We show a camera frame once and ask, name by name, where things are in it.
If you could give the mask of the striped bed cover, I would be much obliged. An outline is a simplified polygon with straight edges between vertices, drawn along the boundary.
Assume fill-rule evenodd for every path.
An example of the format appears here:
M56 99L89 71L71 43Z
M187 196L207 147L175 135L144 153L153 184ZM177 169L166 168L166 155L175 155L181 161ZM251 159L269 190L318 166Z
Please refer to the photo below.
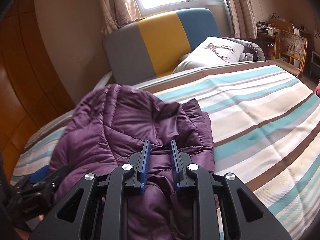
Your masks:
M196 100L209 115L214 144L212 173L235 174L281 222L292 239L303 239L319 214L319 97L288 72L253 62L196 70L133 87L164 102ZM73 117L29 140L11 177L50 165Z

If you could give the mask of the grey yellow blue sofa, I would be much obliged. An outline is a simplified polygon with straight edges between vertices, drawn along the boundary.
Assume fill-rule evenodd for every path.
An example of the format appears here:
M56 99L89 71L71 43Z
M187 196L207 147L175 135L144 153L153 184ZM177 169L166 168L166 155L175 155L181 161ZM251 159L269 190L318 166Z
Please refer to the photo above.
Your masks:
M174 74L173 70L182 62L183 56L191 53L207 37L242 44L245 50L237 63L265 59L257 44L221 36L209 9L170 11L130 23L104 38L103 48L111 70L96 88L106 86L112 77L117 84L133 86Z

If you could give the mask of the left pink curtain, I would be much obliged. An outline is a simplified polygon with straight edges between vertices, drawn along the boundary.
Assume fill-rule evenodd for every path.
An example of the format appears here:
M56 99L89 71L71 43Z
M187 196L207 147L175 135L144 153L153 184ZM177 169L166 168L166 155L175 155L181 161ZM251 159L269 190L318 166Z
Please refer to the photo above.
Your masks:
M101 32L110 35L121 27L142 18L136 0L99 0L103 12Z

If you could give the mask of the wooden wardrobe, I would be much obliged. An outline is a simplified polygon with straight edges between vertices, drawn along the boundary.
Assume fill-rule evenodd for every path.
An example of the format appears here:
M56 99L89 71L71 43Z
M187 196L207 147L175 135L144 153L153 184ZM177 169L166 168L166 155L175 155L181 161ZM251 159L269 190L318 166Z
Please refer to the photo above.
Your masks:
M44 46L34 0L15 0L1 20L1 153L7 179L29 138L74 106Z

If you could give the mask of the right pink curtain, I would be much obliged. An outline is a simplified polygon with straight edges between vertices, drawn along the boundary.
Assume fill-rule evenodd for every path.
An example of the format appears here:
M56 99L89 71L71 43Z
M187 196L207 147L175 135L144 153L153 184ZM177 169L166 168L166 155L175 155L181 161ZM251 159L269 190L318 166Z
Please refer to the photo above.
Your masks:
M251 0L226 0L235 38L258 38L257 22Z

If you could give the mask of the pink ruffled blanket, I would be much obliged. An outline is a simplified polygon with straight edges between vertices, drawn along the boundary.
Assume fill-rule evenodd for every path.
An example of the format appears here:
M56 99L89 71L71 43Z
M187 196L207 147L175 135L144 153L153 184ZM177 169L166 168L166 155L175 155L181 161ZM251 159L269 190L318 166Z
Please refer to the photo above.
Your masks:
M316 94L320 98L320 80L319 80L319 84L314 90L314 94Z

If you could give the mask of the white printed pillow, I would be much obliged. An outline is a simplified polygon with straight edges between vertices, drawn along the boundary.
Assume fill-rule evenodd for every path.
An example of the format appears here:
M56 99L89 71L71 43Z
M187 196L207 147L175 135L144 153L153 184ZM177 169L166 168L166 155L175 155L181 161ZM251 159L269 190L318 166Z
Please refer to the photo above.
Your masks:
M199 67L224 66L226 64L237 63L243 54L245 47L234 41L207 37L173 70L173 73L182 72Z

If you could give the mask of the rattan wooden chair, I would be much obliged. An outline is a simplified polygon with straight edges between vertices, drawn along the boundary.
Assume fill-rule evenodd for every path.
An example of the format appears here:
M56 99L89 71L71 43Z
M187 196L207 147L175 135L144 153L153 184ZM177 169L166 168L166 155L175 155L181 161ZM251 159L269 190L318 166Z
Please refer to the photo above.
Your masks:
M307 46L306 38L277 29L274 35L274 57L267 62L300 79L305 67Z

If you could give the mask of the pink curtain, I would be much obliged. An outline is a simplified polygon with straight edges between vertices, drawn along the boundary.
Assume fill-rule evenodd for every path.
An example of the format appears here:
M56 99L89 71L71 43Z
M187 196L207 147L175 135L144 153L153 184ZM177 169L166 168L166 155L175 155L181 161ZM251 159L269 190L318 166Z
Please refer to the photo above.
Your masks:
M226 0L235 38L258 38L257 22L251 0Z
M101 32L110 35L121 27L142 18L136 0L99 0L103 12Z

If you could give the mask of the purple quilted down jacket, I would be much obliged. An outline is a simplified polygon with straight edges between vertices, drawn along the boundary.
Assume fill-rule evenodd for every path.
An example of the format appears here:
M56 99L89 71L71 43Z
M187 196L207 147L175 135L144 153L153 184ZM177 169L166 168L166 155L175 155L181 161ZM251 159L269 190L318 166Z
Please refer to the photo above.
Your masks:
M191 239L192 200L179 197L169 145L193 163L214 170L209 115L196 100L164 102L131 86L108 85L88 93L76 106L57 143L50 171L69 167L54 199L59 201L85 174L102 176L151 146L145 193L128 199L129 239Z

